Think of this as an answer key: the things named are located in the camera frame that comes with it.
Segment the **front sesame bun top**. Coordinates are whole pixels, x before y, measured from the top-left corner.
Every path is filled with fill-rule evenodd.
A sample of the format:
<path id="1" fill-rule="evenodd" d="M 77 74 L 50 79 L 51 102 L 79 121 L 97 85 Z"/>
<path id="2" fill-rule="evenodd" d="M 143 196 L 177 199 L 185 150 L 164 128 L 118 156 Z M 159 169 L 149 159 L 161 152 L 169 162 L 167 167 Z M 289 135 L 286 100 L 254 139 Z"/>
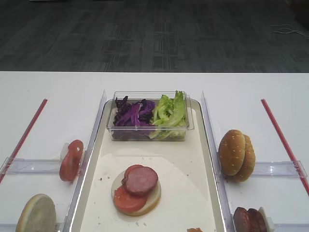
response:
<path id="1" fill-rule="evenodd" d="M 218 148 L 221 169 L 225 175 L 234 176 L 241 169 L 245 157 L 245 137 L 239 130 L 229 130 Z"/>

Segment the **upright sausage slice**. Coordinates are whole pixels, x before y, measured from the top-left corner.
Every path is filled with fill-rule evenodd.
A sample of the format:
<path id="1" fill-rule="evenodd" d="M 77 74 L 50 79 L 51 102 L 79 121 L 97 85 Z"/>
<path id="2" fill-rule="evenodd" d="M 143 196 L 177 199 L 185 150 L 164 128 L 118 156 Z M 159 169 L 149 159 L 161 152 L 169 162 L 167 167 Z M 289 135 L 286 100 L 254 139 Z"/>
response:
<path id="1" fill-rule="evenodd" d="M 250 219 L 251 232 L 267 232 L 267 227 L 264 218 L 258 210 L 249 208 L 248 214 Z"/>
<path id="2" fill-rule="evenodd" d="M 237 232 L 252 232 L 252 224 L 249 212 L 243 207 L 237 207 L 233 215 L 234 225 Z"/>

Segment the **front upright tomato slice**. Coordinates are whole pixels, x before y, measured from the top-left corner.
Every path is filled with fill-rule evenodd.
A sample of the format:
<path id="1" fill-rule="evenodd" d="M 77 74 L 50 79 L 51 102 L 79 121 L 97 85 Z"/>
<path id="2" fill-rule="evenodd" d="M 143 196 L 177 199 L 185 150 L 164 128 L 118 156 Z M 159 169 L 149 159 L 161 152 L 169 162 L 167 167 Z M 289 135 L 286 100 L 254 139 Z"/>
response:
<path id="1" fill-rule="evenodd" d="M 62 181 L 73 181 L 79 171 L 80 155 L 78 152 L 69 151 L 64 157 L 60 170 L 59 176 Z"/>

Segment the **tomato slice on bun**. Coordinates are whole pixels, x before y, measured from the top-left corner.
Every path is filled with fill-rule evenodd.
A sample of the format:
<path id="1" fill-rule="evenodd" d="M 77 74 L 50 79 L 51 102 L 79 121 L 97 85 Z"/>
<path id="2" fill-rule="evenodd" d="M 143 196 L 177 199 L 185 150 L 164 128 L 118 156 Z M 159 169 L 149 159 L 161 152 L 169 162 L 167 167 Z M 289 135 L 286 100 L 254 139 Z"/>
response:
<path id="1" fill-rule="evenodd" d="M 124 186 L 120 186 L 114 191 L 113 202 L 119 210 L 124 212 L 135 212 L 145 206 L 147 196 L 134 196 L 130 194 Z"/>

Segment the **front upright sausage slice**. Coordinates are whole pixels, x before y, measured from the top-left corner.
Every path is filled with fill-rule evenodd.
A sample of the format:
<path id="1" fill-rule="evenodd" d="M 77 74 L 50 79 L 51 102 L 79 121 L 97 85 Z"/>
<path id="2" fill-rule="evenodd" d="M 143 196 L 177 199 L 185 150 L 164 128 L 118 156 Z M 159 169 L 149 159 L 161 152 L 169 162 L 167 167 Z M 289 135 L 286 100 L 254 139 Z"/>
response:
<path id="1" fill-rule="evenodd" d="M 252 232 L 252 224 L 249 212 L 243 207 L 237 207 L 233 215 L 234 225 L 237 232 Z"/>

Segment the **clear plastic salad container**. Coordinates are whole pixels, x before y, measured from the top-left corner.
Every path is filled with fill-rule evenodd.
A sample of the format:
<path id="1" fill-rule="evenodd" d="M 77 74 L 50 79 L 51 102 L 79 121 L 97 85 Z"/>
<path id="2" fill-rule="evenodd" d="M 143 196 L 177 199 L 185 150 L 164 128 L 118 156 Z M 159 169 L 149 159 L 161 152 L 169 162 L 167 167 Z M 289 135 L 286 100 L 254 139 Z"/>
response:
<path id="1" fill-rule="evenodd" d="M 184 91 L 181 91 L 181 92 L 184 93 L 187 127 L 179 128 L 179 129 L 185 130 L 187 134 L 188 131 L 191 131 L 194 129 L 194 122 L 193 122 L 192 109 L 191 109 L 191 99 L 190 99 L 190 96 L 186 92 Z M 106 128 L 109 131 L 111 138 L 114 141 L 170 141 L 170 140 L 150 139 L 149 134 L 159 129 L 158 127 L 154 125 L 151 125 L 149 127 L 116 127 L 113 123 L 115 114 L 117 112 L 117 107 L 115 103 L 116 98 L 121 100 L 125 96 L 128 96 L 128 100 L 127 100 L 128 103 L 136 103 L 143 99 L 146 99 L 149 101 L 153 101 L 155 103 L 155 106 L 157 106 L 162 95 L 167 95 L 169 98 L 173 99 L 175 96 L 175 91 L 136 91 L 136 92 L 116 91 L 111 101 L 110 114 L 109 114 L 107 125 L 106 125 Z M 163 130 L 169 130 L 169 129 L 176 130 L 178 128 L 177 127 L 163 128 Z"/>

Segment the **white pusher behind sausage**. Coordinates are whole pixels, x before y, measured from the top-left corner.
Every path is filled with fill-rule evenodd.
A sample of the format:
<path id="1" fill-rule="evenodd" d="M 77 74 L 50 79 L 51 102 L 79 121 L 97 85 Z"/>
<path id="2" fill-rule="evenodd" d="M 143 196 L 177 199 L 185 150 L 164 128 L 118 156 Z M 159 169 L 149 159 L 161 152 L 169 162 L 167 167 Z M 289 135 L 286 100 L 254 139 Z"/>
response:
<path id="1" fill-rule="evenodd" d="M 275 226 L 274 226 L 274 223 L 272 221 L 272 218 L 271 217 L 268 217 L 265 213 L 265 210 L 263 207 L 259 207 L 259 210 L 258 210 L 263 218 L 264 218 L 264 222 L 266 224 L 266 229 L 267 229 L 267 232 L 274 232 L 275 231 Z"/>

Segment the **lower meat patty slice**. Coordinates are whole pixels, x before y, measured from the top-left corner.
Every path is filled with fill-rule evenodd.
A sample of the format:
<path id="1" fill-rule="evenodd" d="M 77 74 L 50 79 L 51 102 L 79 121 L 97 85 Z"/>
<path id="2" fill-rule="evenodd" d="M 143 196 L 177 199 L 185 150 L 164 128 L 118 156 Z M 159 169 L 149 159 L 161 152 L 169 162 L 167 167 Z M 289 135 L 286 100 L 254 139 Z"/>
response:
<path id="1" fill-rule="evenodd" d="M 143 167 L 143 166 L 142 166 L 142 165 L 139 165 L 139 164 L 135 164 L 135 165 L 129 166 L 129 167 L 126 169 L 126 171 L 125 171 L 125 173 L 124 173 L 124 178 L 123 178 L 122 181 L 121 181 L 122 185 L 125 185 L 125 183 L 126 183 L 126 181 L 127 181 L 128 174 L 129 174 L 132 170 L 134 170 L 134 169 L 136 169 L 136 168 L 139 168 L 139 167 Z"/>

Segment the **rear sesame bun top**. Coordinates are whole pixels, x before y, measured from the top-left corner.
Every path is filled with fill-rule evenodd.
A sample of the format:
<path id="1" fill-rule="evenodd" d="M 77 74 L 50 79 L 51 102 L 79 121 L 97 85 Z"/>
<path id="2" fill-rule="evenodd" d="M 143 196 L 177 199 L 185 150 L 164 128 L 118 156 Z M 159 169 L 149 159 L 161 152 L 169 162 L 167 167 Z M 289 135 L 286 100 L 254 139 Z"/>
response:
<path id="1" fill-rule="evenodd" d="M 245 138 L 245 156 L 241 169 L 235 174 L 234 179 L 239 182 L 246 181 L 254 171 L 255 167 L 255 151 L 248 135 Z"/>

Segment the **rear upright tomato slice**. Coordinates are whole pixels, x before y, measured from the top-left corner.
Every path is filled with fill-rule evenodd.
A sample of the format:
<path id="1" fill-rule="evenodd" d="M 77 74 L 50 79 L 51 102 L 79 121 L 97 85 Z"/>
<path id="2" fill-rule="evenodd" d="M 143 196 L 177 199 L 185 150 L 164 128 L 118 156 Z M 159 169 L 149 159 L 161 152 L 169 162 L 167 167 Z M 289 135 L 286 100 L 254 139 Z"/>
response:
<path id="1" fill-rule="evenodd" d="M 81 159 L 84 151 L 84 144 L 81 140 L 74 140 L 68 146 L 68 153 L 73 158 Z"/>

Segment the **white pusher behind tomato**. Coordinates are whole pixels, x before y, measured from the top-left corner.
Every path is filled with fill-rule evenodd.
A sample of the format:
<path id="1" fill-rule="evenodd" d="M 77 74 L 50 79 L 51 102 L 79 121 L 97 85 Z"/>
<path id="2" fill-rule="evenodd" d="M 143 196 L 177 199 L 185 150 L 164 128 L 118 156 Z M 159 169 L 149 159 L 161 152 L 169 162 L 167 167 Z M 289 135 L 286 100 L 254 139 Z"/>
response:
<path id="1" fill-rule="evenodd" d="M 67 155 L 68 151 L 69 151 L 69 149 L 68 149 L 69 145 L 70 145 L 69 143 L 64 143 L 64 145 L 61 149 L 61 152 L 57 156 L 52 158 L 52 160 L 62 162 L 63 159 L 65 158 L 65 156 Z"/>

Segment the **lower right clear track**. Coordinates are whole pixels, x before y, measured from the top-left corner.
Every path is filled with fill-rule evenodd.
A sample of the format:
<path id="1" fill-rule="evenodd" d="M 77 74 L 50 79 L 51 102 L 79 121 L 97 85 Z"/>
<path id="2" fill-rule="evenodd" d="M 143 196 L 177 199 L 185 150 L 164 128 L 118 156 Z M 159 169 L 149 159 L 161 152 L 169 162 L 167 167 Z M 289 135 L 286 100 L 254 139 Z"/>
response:
<path id="1" fill-rule="evenodd" d="M 309 224 L 274 223 L 272 218 L 267 217 L 270 232 L 308 232 Z"/>

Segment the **left red strip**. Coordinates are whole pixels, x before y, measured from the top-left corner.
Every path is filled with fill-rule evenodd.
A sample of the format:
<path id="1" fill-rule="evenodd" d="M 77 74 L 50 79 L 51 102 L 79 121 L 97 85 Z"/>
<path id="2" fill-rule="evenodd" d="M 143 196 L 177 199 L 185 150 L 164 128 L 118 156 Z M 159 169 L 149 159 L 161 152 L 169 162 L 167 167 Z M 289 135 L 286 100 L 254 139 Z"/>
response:
<path id="1" fill-rule="evenodd" d="M 35 122 L 37 121 L 38 117 L 40 116 L 40 114 L 43 111 L 44 107 L 46 106 L 47 102 L 48 102 L 47 99 L 43 99 L 43 101 L 41 102 L 41 104 L 40 104 L 39 108 L 37 109 L 35 115 L 33 116 L 32 120 L 30 121 L 26 130 L 24 131 L 24 133 L 23 133 L 22 137 L 20 138 L 19 142 L 17 143 L 15 149 L 13 150 L 12 154 L 3 163 L 3 166 L 2 166 L 1 171 L 0 171 L 0 182 L 3 181 L 10 165 L 14 161 L 17 153 L 19 152 L 20 148 L 22 147 L 23 143 L 25 142 L 28 134 L 30 133 L 31 129 L 33 128 Z"/>

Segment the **purple cabbage shreds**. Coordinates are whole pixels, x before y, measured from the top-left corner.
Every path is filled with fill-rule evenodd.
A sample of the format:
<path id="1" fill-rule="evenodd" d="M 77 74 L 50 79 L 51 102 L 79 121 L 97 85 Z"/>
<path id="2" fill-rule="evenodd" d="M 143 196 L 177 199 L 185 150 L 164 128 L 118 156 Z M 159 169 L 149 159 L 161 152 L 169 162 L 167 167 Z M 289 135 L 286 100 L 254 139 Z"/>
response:
<path id="1" fill-rule="evenodd" d="M 116 127 L 149 127 L 153 117 L 155 103 L 143 99 L 136 103 L 128 103 L 128 96 L 123 99 L 116 98 L 117 112 L 114 118 Z"/>

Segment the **upper left clear track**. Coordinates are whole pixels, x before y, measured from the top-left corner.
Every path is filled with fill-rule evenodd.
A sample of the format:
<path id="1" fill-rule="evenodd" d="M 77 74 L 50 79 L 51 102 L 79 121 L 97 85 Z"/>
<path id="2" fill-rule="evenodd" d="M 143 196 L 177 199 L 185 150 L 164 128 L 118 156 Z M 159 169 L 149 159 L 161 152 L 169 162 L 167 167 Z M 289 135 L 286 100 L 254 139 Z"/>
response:
<path id="1" fill-rule="evenodd" d="M 59 174 L 60 166 L 67 153 L 54 159 L 6 158 L 0 168 L 1 174 Z"/>

